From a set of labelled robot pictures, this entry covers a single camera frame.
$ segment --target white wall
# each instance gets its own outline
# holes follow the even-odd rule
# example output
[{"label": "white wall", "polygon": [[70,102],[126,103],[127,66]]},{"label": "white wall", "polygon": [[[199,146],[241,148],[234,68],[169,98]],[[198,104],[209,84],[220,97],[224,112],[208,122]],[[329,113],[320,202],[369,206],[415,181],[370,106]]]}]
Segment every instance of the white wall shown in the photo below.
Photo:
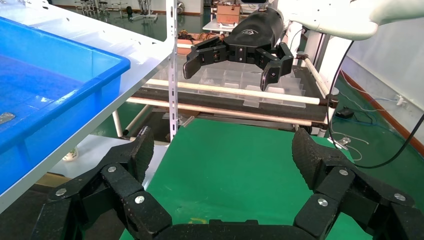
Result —
[{"label": "white wall", "polygon": [[[203,14],[203,0],[181,0],[185,6],[185,12],[187,13],[200,13]],[[64,5],[64,6],[75,6],[76,0],[52,0],[54,5]],[[119,3],[119,0],[106,0],[110,4]],[[128,5],[123,5],[123,8],[131,6],[133,9],[139,10],[139,3],[137,0],[121,0],[122,3],[128,3]],[[165,0],[151,0],[150,8],[153,11],[166,11],[166,1]]]},{"label": "white wall", "polygon": [[[424,112],[423,37],[424,18],[383,25],[372,38],[355,42],[342,65],[367,92],[412,101],[406,107],[378,101],[409,132]],[[424,125],[415,137],[424,144]]]}]

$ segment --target blue tray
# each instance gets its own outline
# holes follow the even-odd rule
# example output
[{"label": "blue tray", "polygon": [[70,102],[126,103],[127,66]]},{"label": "blue tray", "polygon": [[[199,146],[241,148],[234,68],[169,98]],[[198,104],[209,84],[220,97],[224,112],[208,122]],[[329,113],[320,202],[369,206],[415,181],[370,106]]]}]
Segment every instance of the blue tray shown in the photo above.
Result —
[{"label": "blue tray", "polygon": [[119,95],[124,57],[0,17],[0,194]]}]

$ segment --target white shelf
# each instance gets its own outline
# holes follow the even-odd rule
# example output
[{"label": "white shelf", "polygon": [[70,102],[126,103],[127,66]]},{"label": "white shelf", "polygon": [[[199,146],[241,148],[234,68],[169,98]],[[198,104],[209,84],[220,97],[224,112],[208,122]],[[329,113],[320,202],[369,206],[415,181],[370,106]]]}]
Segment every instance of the white shelf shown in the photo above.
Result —
[{"label": "white shelf", "polygon": [[[169,7],[171,9],[170,6],[175,6],[175,2],[176,0],[166,0],[167,8]],[[158,69],[166,67],[169,64],[168,56],[176,44],[176,38],[172,35],[165,42],[161,42],[93,18],[49,5],[46,0],[8,0],[6,3],[0,4],[0,17],[118,54],[131,61],[131,69],[121,77],[119,97],[75,132],[13,186],[1,193],[1,213],[110,116],[113,111],[121,106]],[[174,22],[167,22],[169,26],[174,24]]]}]

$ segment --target green mat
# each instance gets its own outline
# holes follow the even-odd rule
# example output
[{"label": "green mat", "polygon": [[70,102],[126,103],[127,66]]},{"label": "green mat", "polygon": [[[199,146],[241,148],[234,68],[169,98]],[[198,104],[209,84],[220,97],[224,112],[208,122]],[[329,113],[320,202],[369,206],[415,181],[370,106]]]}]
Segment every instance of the green mat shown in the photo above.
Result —
[{"label": "green mat", "polygon": [[[292,225],[313,194],[293,162],[293,135],[195,119],[179,129],[147,191],[172,216],[173,224],[221,219]],[[326,138],[314,140],[332,146]],[[130,239],[125,231],[121,240]],[[327,239],[372,237],[342,213]]]}]

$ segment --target transparent plastic container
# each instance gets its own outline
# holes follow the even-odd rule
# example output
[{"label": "transparent plastic container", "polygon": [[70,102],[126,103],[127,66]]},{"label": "transparent plastic container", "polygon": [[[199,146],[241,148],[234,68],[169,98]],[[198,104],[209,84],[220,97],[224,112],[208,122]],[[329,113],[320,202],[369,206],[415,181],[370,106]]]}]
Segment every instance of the transparent plastic container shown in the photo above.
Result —
[{"label": "transparent plastic container", "polygon": [[[219,86],[231,89],[245,89],[250,91],[258,91],[261,89],[260,79],[263,70],[254,64],[245,64],[231,61],[218,62],[206,66],[202,66],[195,75],[190,79],[184,79],[183,64],[187,61],[186,56],[179,55],[177,58],[178,81],[183,83],[202,84],[209,86]],[[168,80],[168,69],[159,71],[153,79]],[[269,84],[265,92],[288,94],[294,96],[304,96],[303,84],[301,79],[296,78],[294,72],[282,76],[278,83]],[[166,86],[157,86],[148,84],[147,87],[155,89],[168,89]],[[179,92],[196,93],[201,95],[245,100],[244,105],[250,107],[259,107],[259,103],[270,103],[278,105],[287,105],[293,107],[305,108],[305,103],[282,101],[277,99],[244,96],[231,93],[219,93],[213,91],[193,90],[187,88],[179,88]]]}]

